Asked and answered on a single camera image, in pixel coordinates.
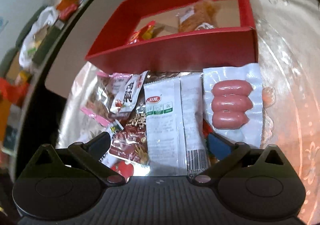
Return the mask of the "red cardboard box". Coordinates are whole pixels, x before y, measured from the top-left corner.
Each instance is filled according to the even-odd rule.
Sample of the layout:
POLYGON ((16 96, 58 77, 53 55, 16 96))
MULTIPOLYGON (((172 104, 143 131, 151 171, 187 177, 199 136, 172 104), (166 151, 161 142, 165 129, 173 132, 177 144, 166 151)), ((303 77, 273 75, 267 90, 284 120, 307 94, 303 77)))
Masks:
POLYGON ((151 20, 176 23, 178 9, 196 1, 123 1, 93 42, 86 60, 106 73, 190 72, 258 61, 257 32, 249 0, 214 0, 222 5, 216 29, 129 42, 133 33, 151 20))

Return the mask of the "beige coffee table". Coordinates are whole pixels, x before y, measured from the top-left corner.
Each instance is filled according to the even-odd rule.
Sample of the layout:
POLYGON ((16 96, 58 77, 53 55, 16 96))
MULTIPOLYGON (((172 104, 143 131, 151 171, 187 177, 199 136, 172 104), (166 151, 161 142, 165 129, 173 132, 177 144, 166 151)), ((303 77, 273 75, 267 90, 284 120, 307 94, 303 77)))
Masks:
POLYGON ((18 178, 42 144, 55 145, 72 83, 86 63, 85 55, 115 9, 124 0, 88 0, 73 14, 33 76, 10 161, 9 174, 18 178))

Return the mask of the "white red fish snack packet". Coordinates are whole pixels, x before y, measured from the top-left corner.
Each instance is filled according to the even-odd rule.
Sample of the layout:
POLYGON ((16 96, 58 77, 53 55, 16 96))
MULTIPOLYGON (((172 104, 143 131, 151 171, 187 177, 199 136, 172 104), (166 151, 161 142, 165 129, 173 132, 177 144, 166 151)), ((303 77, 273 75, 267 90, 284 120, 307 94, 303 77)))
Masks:
POLYGON ((121 86, 119 92, 114 97, 110 107, 109 117, 112 119, 127 119, 136 103, 144 84, 148 71, 141 74, 133 74, 125 85, 121 86))

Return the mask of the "dark green box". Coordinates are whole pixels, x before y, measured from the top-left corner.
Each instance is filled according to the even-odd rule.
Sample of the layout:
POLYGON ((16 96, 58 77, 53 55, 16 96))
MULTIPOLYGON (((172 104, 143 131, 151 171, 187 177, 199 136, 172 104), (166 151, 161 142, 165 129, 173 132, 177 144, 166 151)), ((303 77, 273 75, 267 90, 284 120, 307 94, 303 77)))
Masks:
POLYGON ((32 62, 35 66, 39 67, 43 62, 50 48, 61 34, 64 25, 65 24, 63 23, 63 21, 57 20, 52 26, 48 27, 47 33, 44 36, 44 39, 40 43, 32 59, 32 62))

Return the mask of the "clear brown pastry package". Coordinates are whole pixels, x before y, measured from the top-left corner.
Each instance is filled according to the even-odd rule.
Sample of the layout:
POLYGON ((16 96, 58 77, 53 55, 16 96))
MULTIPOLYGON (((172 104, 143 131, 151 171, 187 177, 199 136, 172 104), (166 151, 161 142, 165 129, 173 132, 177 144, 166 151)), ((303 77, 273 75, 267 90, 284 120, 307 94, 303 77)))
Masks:
POLYGON ((215 29, 217 28, 216 16, 220 5, 214 0, 199 0, 177 14, 178 32, 215 29))

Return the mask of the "pink clear nut bag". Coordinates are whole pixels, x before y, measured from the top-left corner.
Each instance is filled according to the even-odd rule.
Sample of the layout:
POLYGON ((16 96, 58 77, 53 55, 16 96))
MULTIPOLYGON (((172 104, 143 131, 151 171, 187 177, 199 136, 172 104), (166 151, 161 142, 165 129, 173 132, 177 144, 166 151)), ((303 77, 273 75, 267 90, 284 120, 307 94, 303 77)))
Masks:
POLYGON ((80 106, 81 112, 103 127, 108 127, 112 122, 109 117, 112 102, 131 76, 127 73, 106 74, 98 70, 94 80, 86 90, 85 100, 80 106))

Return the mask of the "white plastic bag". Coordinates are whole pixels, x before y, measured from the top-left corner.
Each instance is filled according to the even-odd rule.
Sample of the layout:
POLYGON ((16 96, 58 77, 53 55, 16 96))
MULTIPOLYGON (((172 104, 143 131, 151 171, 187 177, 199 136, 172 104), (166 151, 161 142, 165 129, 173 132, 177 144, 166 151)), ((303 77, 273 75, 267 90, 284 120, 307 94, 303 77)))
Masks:
POLYGON ((23 39, 18 62, 23 69, 33 67, 33 57, 40 44, 48 33, 48 29, 54 25, 59 12, 55 7, 40 7, 29 20, 26 30, 27 34, 23 39))

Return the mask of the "pink sausage vacuum pack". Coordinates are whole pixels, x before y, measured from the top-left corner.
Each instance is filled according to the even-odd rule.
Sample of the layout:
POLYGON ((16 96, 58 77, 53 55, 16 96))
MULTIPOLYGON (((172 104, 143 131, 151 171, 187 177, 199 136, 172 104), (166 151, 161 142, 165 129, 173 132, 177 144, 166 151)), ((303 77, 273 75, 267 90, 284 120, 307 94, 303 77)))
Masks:
POLYGON ((259 64, 203 69, 203 115, 213 130, 258 148, 263 129, 259 64))

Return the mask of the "red tomato snack packet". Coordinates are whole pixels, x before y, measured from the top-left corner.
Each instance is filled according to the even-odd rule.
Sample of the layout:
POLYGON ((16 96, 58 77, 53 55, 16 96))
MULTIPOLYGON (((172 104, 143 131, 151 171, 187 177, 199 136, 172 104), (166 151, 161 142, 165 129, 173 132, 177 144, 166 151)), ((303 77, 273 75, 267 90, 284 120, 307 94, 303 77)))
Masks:
POLYGON ((119 175, 123 176, 127 182, 129 181, 130 177, 132 177, 134 174, 133 165, 131 163, 126 163, 123 160, 120 160, 114 165, 112 165, 111 169, 119 175))

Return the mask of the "dark red snack packet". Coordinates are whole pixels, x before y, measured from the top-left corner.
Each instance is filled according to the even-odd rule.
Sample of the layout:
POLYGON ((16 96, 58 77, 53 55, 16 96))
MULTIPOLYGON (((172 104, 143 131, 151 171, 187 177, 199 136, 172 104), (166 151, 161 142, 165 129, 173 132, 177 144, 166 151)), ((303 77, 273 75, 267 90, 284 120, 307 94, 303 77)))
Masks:
POLYGON ((113 137, 109 153, 119 159, 148 165, 145 104, 140 103, 129 116, 124 129, 113 137))

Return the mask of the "red gummy candy bag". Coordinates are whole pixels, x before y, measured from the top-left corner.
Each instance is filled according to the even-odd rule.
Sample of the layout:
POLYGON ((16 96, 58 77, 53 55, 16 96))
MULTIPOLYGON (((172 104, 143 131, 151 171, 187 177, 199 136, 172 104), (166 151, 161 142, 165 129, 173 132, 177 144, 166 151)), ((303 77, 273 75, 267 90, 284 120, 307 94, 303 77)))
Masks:
POLYGON ((147 23, 144 27, 134 32, 131 35, 130 39, 128 40, 127 44, 134 44, 137 42, 147 41, 152 39, 155 24, 156 24, 156 21, 152 20, 149 23, 147 23))

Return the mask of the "white green snack packet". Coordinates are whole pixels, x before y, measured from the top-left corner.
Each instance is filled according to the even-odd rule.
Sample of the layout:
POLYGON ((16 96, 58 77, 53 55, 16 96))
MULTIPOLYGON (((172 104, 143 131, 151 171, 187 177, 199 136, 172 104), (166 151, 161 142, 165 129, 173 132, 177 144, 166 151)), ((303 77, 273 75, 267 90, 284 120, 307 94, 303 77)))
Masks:
POLYGON ((194 177, 208 169, 202 74, 144 85, 150 176, 194 177))

